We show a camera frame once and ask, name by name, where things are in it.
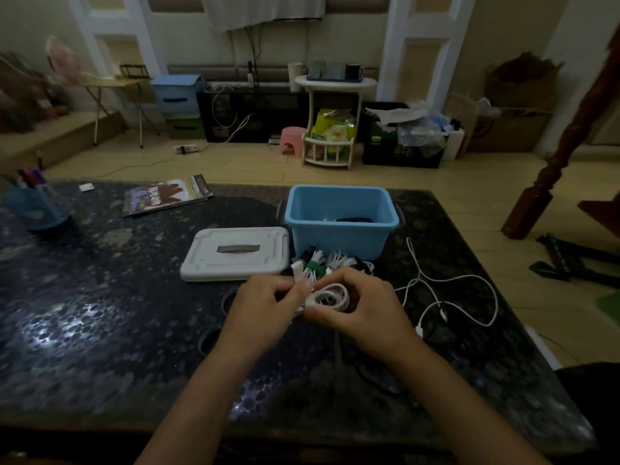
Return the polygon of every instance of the green cable tie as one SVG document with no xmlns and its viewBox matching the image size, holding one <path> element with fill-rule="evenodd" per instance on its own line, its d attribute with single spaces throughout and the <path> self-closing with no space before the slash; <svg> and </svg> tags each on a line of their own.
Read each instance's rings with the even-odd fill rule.
<svg viewBox="0 0 620 465">
<path fill-rule="evenodd" d="M 314 272 L 319 276 L 319 277 L 323 277 L 325 274 L 327 274 L 325 272 L 325 269 L 323 268 L 323 266 L 321 266 L 319 263 L 314 262 L 314 261 L 310 261 L 308 262 L 308 264 L 306 264 L 307 268 L 313 269 Z"/>
</svg>

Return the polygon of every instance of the plastic stool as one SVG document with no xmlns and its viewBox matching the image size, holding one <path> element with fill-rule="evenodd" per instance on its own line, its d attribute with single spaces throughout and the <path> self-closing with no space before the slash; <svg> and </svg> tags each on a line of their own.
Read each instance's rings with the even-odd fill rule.
<svg viewBox="0 0 620 465">
<path fill-rule="evenodd" d="M 301 153 L 304 144 L 302 143 L 302 137 L 306 133 L 304 127 L 284 127 L 282 129 L 282 135 L 280 135 L 280 147 L 278 151 L 280 155 L 284 154 L 286 150 L 286 144 L 289 144 L 295 150 L 295 156 L 301 158 Z"/>
</svg>

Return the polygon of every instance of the white lid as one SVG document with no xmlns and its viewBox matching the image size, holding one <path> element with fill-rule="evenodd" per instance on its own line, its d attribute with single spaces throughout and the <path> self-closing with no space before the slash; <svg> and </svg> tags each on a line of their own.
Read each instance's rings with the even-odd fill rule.
<svg viewBox="0 0 620 465">
<path fill-rule="evenodd" d="M 209 228 L 194 237 L 181 265 L 181 278 L 238 281 L 252 274 L 277 274 L 288 265 L 285 228 Z"/>
</svg>

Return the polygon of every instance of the blue storage cube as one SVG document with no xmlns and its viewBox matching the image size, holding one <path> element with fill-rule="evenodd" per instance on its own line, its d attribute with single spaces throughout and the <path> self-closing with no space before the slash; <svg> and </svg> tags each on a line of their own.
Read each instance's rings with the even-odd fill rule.
<svg viewBox="0 0 620 465">
<path fill-rule="evenodd" d="M 336 222 L 360 217 L 372 223 Z M 294 186 L 284 220 L 291 227 L 298 255 L 316 245 L 326 255 L 340 250 L 370 261 L 381 256 L 388 235 L 399 224 L 385 189 L 353 186 Z"/>
<path fill-rule="evenodd" d="M 200 75 L 161 75 L 151 80 L 163 113 L 200 114 L 196 92 L 202 89 Z"/>
</svg>

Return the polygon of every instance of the magazine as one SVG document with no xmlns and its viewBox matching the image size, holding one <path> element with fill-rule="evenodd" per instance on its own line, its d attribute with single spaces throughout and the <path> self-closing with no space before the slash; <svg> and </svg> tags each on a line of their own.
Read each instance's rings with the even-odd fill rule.
<svg viewBox="0 0 620 465">
<path fill-rule="evenodd" d="M 208 199 L 213 193 L 202 175 L 133 188 L 125 193 L 123 217 Z"/>
</svg>

